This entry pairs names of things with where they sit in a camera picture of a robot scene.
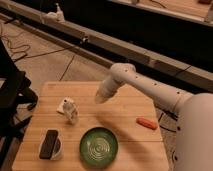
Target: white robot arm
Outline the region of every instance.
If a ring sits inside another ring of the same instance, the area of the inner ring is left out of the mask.
[[[179,116],[174,171],[212,171],[213,94],[193,95],[145,77],[131,64],[117,63],[112,65],[110,75],[101,83],[96,103],[113,97],[125,83]]]

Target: green bowl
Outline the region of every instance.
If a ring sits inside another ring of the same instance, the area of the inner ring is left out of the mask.
[[[91,167],[107,167],[115,159],[117,151],[117,139],[115,135],[106,128],[92,128],[81,138],[81,158]]]

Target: black cable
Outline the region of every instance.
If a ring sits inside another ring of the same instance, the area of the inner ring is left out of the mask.
[[[168,111],[168,110],[161,109],[161,108],[159,108],[159,107],[157,107],[157,106],[155,106],[155,108],[157,108],[157,109],[163,111],[164,114],[166,114],[166,115],[167,115],[168,117],[170,117],[171,119],[173,119],[173,120],[175,120],[175,121],[178,120],[178,116],[175,115],[174,113],[172,113],[172,112],[170,112],[170,111]]]
[[[28,44],[23,44],[23,45],[20,45],[20,46],[16,46],[14,47],[13,46],[13,43],[12,41],[9,39],[10,38],[17,38],[19,37],[21,34],[23,34],[24,32],[21,32],[19,33],[18,35],[16,36],[11,36],[11,35],[3,35],[3,27],[2,27],[2,23],[1,23],[1,32],[0,32],[0,38],[1,40],[5,41],[6,44],[7,44],[7,47],[9,48],[10,52],[11,52],[11,58],[17,54],[23,54],[21,55],[21,57],[19,58],[24,58],[26,57],[28,54],[27,54],[27,51],[30,50],[31,46],[28,45]]]
[[[186,68],[183,69],[183,70],[178,71],[175,75],[173,75],[173,77],[177,77],[178,75],[180,75],[181,73],[185,72],[186,70],[188,70],[188,69],[191,68],[191,67],[192,67],[192,65],[186,67]]]
[[[67,71],[68,71],[68,69],[69,69],[71,63],[73,62],[75,56],[76,56],[76,55],[78,54],[78,52],[80,51],[80,49],[81,49],[81,46],[80,46],[80,45],[82,45],[82,44],[83,44],[83,42],[80,42],[80,44],[79,44],[79,46],[78,46],[78,49],[77,49],[76,52],[73,54],[71,60],[70,60],[69,63],[67,64],[67,67],[65,68],[65,70],[64,70],[63,74],[61,75],[61,78],[59,79],[59,81],[62,81],[62,80],[63,80],[63,78],[64,78],[65,74],[67,73]]]
[[[153,2],[153,3],[156,3],[158,5],[160,5],[162,8],[165,8],[166,9],[166,6],[163,5],[162,3],[158,2],[158,1],[155,1],[155,0],[149,0],[150,2]]]
[[[159,119],[158,119],[158,122],[160,122],[160,121],[161,121],[161,119],[162,119],[163,115],[164,115],[164,113],[162,112],[162,113],[161,113],[161,115],[160,115],[160,117],[159,117]]]
[[[23,58],[24,59],[29,59],[29,58],[41,57],[41,56],[44,56],[44,55],[49,55],[49,54],[65,51],[65,50],[68,50],[68,49],[73,49],[74,47],[76,47],[76,45],[73,45],[73,46],[67,47],[67,48],[63,48],[63,49],[59,49],[59,50],[55,50],[55,51],[51,51],[51,52],[41,53],[41,54],[38,54],[38,55],[33,55],[33,56],[28,56],[28,57],[20,57],[20,58],[16,58],[14,60],[14,62],[18,62],[19,60],[22,60]]]
[[[161,115],[160,115],[160,117],[159,117],[159,119],[158,119],[159,125],[160,125],[160,121],[161,121],[161,119],[163,118],[164,114],[165,114],[165,113],[162,112]],[[169,129],[169,128],[166,128],[166,127],[164,127],[164,126],[162,126],[162,125],[160,125],[160,128],[162,128],[162,129],[164,129],[164,130],[166,130],[166,131],[172,132],[172,133],[176,133],[176,131],[171,130],[171,129]]]
[[[172,133],[176,133],[176,131],[171,130],[171,129],[168,129],[168,128],[162,126],[162,125],[160,125],[160,128],[162,128],[162,129],[164,129],[164,130],[166,130],[166,131],[172,132]]]
[[[177,115],[175,115],[175,114],[173,114],[173,113],[171,113],[171,112],[169,112],[169,111],[166,111],[166,110],[163,110],[163,112],[164,112],[167,116],[169,116],[171,119],[173,119],[173,120],[175,120],[175,121],[178,120],[178,116],[177,116]]]

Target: orange object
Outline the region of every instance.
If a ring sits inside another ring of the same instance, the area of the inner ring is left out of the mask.
[[[158,128],[158,125],[156,122],[150,121],[148,119],[145,119],[143,117],[139,117],[136,119],[136,122],[140,125],[143,125],[146,128],[150,128],[153,130],[156,130]]]

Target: metal frame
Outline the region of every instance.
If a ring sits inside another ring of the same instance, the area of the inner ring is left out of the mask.
[[[174,60],[172,58],[163,56],[152,51],[148,51],[145,48],[113,38],[111,36],[88,29],[86,27],[82,27],[72,22],[66,21],[65,23],[60,23],[54,21],[45,17],[46,14],[43,12],[18,4],[13,1],[0,0],[0,7],[12,11],[16,14],[25,16],[38,23],[45,24],[58,31],[64,32],[79,39],[83,39],[85,35],[89,36],[89,43],[96,45],[97,47],[101,47],[105,50],[116,53],[127,59],[131,59],[143,65],[149,66],[170,76],[174,76],[175,73],[181,72],[182,70],[185,70],[187,67],[189,67],[188,64],[185,64],[183,62]],[[196,22],[201,22],[201,20],[190,18],[190,20],[192,19]],[[192,66],[186,71],[184,71],[184,73],[179,74],[178,79],[213,92],[213,76],[210,72]]]

